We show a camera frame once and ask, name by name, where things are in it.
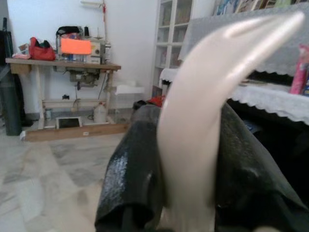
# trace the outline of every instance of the table leg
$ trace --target table leg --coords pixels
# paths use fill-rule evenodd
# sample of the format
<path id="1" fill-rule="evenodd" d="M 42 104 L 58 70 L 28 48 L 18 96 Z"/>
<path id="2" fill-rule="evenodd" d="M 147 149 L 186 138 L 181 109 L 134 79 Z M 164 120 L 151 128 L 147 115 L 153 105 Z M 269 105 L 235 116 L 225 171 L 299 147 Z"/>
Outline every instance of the table leg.
<path id="1" fill-rule="evenodd" d="M 41 87 L 41 77 L 40 77 L 40 67 L 39 65 L 35 65 L 35 78 L 37 82 L 37 94 L 38 94 L 38 103 L 39 103 L 39 112 L 40 119 L 38 130 L 44 129 L 44 108 L 43 108 L 43 96 L 42 96 L 42 87 Z"/>
<path id="2" fill-rule="evenodd" d="M 108 81 L 107 81 L 107 94 L 106 94 L 106 119 L 107 121 L 110 122 L 110 120 L 108 120 L 108 110 L 110 108 L 110 100 L 111 100 L 111 91 L 112 91 L 112 75 L 113 75 L 113 70 L 109 70 L 108 71 Z"/>

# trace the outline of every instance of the wooden table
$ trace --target wooden table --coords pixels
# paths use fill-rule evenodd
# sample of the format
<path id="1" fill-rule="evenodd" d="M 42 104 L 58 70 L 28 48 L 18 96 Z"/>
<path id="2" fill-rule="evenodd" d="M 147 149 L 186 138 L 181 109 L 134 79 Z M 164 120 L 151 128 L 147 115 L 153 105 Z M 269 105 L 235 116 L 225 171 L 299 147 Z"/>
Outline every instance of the wooden table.
<path id="1" fill-rule="evenodd" d="M 83 69 L 97 69 L 100 72 L 107 74 L 107 98 L 105 100 L 90 99 L 90 100 L 79 100 L 79 107 L 95 107 L 99 102 L 105 102 L 106 114 L 110 106 L 110 97 L 112 89 L 112 76 L 113 72 L 121 69 L 120 65 L 116 64 L 90 64 L 77 61 L 64 61 L 64 60 L 55 60 L 55 61 L 45 61 L 45 60 L 33 60 L 33 59 L 14 59 L 7 58 L 7 63 L 11 65 L 11 72 L 16 74 L 27 74 L 31 71 L 31 68 L 34 68 L 36 76 L 36 87 L 40 108 L 40 119 L 38 129 L 44 129 L 44 112 L 45 108 L 71 108 L 74 100 L 45 100 L 45 97 L 42 95 L 41 87 L 41 76 L 40 76 L 40 66 L 59 66 L 67 68 L 83 68 Z"/>

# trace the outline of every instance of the wooden platform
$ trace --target wooden platform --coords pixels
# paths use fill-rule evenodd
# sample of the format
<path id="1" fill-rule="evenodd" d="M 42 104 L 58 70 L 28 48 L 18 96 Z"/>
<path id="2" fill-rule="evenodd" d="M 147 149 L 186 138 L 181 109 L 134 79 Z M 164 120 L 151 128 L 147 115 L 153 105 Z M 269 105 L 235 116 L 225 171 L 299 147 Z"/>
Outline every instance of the wooden platform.
<path id="1" fill-rule="evenodd" d="M 105 134 L 125 133 L 128 124 L 102 124 L 75 128 L 26 131 L 25 141 L 41 142 L 59 139 L 81 138 Z"/>
<path id="2" fill-rule="evenodd" d="M 114 70 L 117 71 L 121 69 L 120 65 L 117 64 L 89 64 L 78 61 L 65 61 L 65 60 L 35 60 L 35 59 L 5 59 L 7 63 L 11 64 L 11 68 L 20 67 L 20 65 L 43 65 L 43 66 L 60 66 L 60 67 L 70 67 L 70 68 L 84 68 L 84 69 L 103 69 L 103 70 Z"/>

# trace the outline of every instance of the wooden tabletop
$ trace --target wooden tabletop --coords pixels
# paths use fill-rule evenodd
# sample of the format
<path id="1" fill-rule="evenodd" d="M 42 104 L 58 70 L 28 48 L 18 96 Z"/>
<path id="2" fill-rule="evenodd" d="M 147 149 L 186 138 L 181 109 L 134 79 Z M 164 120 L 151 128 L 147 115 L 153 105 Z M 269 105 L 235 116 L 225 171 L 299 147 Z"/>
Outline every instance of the wooden tabletop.
<path id="1" fill-rule="evenodd" d="M 71 68 L 86 68 L 86 69 L 104 69 L 104 70 L 119 70 L 120 65 L 117 64 L 90 64 L 78 61 L 65 61 L 65 60 L 35 60 L 35 59 L 5 59 L 7 63 L 11 64 L 29 64 L 29 65 L 45 65 L 45 66 L 61 66 L 61 67 L 71 67 Z"/>

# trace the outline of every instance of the wooden board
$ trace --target wooden board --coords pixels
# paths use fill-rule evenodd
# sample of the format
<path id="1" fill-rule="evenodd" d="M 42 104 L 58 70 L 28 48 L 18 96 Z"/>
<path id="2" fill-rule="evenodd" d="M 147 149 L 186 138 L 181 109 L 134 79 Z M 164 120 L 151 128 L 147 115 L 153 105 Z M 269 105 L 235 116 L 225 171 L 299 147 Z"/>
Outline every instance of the wooden board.
<path id="1" fill-rule="evenodd" d="M 120 65 L 117 64 L 88 64 L 84 62 L 77 61 L 64 61 L 64 60 L 35 60 L 35 59 L 5 59 L 7 63 L 10 64 L 30 64 L 30 65 L 45 65 L 45 66 L 61 66 L 61 67 L 71 67 L 71 68 L 84 68 L 84 69 L 103 69 L 103 70 L 119 70 Z"/>
<path id="2" fill-rule="evenodd" d="M 76 128 L 63 129 L 45 129 L 26 131 L 25 141 L 41 142 L 58 139 L 71 139 L 89 136 L 99 136 L 106 134 L 125 133 L 128 129 L 128 124 L 102 124 L 90 125 Z"/>
<path id="3" fill-rule="evenodd" d="M 29 64 L 11 64 L 12 74 L 28 74 L 31 71 Z"/>
<path id="4" fill-rule="evenodd" d="M 46 109 L 55 108 L 85 108 L 85 107 L 96 107 L 100 102 L 105 103 L 105 99 L 79 99 L 79 100 L 43 100 L 43 106 Z"/>

